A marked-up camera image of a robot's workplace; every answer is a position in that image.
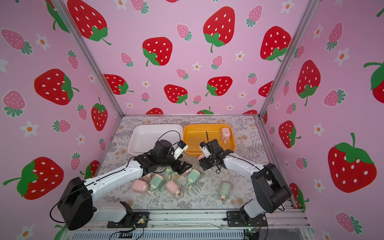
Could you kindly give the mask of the white plastic storage box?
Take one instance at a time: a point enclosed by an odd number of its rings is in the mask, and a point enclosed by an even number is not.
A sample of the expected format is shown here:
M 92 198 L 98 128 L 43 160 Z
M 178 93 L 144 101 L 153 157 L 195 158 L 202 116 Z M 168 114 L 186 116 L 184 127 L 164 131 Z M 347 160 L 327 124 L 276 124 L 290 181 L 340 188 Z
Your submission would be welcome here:
M 178 124 L 140 125 L 132 133 L 128 152 L 134 156 L 143 154 L 153 149 L 158 139 L 177 143 L 183 139 L 183 127 Z

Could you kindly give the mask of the yellow plastic storage box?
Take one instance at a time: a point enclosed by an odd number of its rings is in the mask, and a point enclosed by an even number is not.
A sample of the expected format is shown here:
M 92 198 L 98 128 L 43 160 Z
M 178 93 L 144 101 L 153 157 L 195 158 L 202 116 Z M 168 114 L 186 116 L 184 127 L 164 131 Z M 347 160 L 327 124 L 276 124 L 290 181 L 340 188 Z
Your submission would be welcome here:
M 221 133 L 223 128 L 228 128 L 230 131 L 230 138 L 223 141 Z M 200 150 L 200 143 L 207 142 L 207 140 L 218 140 L 219 145 L 224 150 L 236 150 L 236 142 L 233 130 L 227 124 L 191 124 L 184 128 L 183 141 L 189 146 L 186 154 L 189 157 L 198 157 L 203 152 Z

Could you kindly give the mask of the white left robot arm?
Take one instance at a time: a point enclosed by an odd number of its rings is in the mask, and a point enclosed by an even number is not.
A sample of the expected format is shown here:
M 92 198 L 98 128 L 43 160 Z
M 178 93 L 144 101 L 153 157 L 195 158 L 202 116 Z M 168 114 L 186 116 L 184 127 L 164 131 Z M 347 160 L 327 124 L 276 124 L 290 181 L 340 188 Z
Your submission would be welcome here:
M 79 177 L 70 180 L 57 204 L 68 230 L 78 230 L 91 222 L 108 222 L 112 228 L 130 228 L 137 224 L 140 218 L 128 203 L 95 207 L 94 202 L 127 182 L 155 172 L 159 167 L 171 167 L 178 174 L 184 173 L 192 167 L 180 160 L 187 149 L 188 145 L 183 141 L 174 146 L 167 140 L 159 140 L 153 149 L 131 158 L 115 170 L 86 180 Z

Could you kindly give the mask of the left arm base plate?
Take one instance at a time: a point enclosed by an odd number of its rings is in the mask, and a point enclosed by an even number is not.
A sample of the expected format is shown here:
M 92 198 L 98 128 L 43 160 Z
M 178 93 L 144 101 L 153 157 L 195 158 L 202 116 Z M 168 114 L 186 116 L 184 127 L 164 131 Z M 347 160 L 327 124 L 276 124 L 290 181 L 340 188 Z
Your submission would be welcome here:
M 149 221 L 149 212 L 133 212 L 127 213 L 123 219 L 118 222 L 108 222 L 108 229 L 125 229 L 125 228 L 146 228 Z

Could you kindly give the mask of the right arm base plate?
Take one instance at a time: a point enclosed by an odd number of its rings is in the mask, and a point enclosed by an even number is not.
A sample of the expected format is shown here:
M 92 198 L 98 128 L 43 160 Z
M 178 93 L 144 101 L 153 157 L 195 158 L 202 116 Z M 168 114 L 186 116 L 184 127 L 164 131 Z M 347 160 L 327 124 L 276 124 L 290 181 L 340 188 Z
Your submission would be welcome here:
M 249 217 L 242 211 L 227 211 L 226 221 L 229 227 L 247 227 L 247 228 L 260 228 L 267 226 L 267 218 L 265 214 L 260 214 L 254 218 Z

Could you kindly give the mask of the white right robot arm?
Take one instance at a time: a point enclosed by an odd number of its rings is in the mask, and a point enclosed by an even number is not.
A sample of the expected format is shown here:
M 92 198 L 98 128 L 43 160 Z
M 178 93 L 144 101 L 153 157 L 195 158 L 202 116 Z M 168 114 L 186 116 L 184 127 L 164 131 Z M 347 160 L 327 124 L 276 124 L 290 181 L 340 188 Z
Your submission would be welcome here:
M 284 210 L 284 203 L 292 197 L 292 191 L 274 164 L 261 165 L 246 160 L 232 150 L 223 150 L 217 140 L 200 143 L 204 157 L 199 165 L 206 171 L 214 166 L 235 171 L 252 181 L 255 198 L 240 208 L 240 218 L 248 223 L 257 216 Z

